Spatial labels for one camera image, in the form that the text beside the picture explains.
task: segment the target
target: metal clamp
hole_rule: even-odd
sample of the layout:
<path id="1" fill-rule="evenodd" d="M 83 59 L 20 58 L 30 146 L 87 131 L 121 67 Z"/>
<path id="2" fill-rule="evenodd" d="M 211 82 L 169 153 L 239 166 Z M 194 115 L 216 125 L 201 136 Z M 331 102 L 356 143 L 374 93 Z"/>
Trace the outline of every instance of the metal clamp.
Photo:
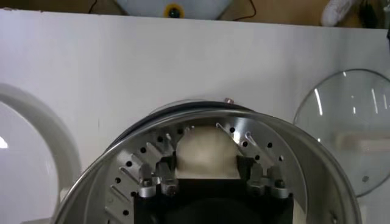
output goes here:
<path id="1" fill-rule="evenodd" d="M 160 177 L 161 192 L 167 196 L 174 196 L 179 188 L 175 175 L 171 172 L 167 163 L 157 164 L 157 175 Z"/>
<path id="2" fill-rule="evenodd" d="M 150 198 L 156 195 L 156 183 L 153 181 L 152 169 L 147 164 L 143 164 L 140 168 L 140 189 L 138 194 L 143 198 Z"/>
<path id="3" fill-rule="evenodd" d="M 247 181 L 248 190 L 254 196 L 264 195 L 266 186 L 269 186 L 269 179 L 263 176 L 261 164 L 255 163 L 250 169 L 250 178 Z"/>
<path id="4" fill-rule="evenodd" d="M 287 198 L 289 195 L 289 190 L 286 188 L 286 184 L 283 181 L 280 168 L 277 166 L 270 167 L 268 169 L 267 175 L 272 181 L 271 195 L 275 198 Z"/>
<path id="5" fill-rule="evenodd" d="M 270 167 L 265 177 L 261 164 L 253 164 L 247 185 L 250 194 L 254 196 L 264 195 L 266 187 L 271 188 L 271 195 L 275 198 L 287 198 L 289 195 L 289 190 L 283 181 L 280 168 L 277 166 Z"/>

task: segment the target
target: glass lid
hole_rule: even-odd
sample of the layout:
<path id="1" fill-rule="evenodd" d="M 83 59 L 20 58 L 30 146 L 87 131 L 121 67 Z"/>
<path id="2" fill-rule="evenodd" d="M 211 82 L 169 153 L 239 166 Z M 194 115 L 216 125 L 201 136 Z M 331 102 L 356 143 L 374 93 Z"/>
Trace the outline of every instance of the glass lid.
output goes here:
<path id="1" fill-rule="evenodd" d="M 325 146 L 363 196 L 390 174 L 390 81 L 366 69 L 339 72 L 310 91 L 294 124 Z"/>

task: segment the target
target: metal bowl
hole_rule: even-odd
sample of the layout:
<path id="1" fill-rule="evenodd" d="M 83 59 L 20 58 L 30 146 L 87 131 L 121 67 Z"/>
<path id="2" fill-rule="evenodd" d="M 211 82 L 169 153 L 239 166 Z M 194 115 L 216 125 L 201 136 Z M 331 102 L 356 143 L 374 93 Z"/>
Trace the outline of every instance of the metal bowl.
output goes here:
<path id="1" fill-rule="evenodd" d="M 173 106 L 130 127 L 75 182 L 52 223 L 134 223 L 133 196 L 153 195 L 149 186 L 162 184 L 152 177 L 145 185 L 140 168 L 157 173 L 156 164 L 174 153 L 181 136 L 205 125 L 224 130 L 243 156 L 278 167 L 307 223 L 361 223 L 346 175 L 317 140 L 280 119 L 220 102 Z"/>

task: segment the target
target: cable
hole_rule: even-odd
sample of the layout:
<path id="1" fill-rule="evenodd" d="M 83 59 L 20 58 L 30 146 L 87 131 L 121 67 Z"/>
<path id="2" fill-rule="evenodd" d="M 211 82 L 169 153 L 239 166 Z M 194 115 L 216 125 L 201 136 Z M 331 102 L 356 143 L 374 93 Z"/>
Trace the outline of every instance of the cable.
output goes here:
<path id="1" fill-rule="evenodd" d="M 239 20 L 242 20 L 242 19 L 249 19 L 249 18 L 253 18 L 253 17 L 256 16 L 257 10 L 256 10 L 256 7 L 255 7 L 255 4 L 254 4 L 253 0 L 249 0 L 249 1 L 250 1 L 250 4 L 252 5 L 252 8 L 254 9 L 254 10 L 253 10 L 253 15 L 251 15 L 251 16 L 239 17 L 239 18 L 237 18 L 237 19 L 233 19 L 233 21 L 239 21 Z"/>
<path id="2" fill-rule="evenodd" d="M 88 11 L 88 14 L 91 14 L 92 9 L 93 9 L 93 7 L 96 5 L 96 3 L 98 3 L 98 0 L 95 0 L 95 1 L 93 2 L 93 4 L 91 5 L 91 7 L 90 7 L 90 9 L 89 9 L 89 11 Z"/>
<path id="3" fill-rule="evenodd" d="M 389 24 L 389 30 L 388 30 L 387 38 L 389 40 L 389 47 L 390 47 L 390 24 Z"/>

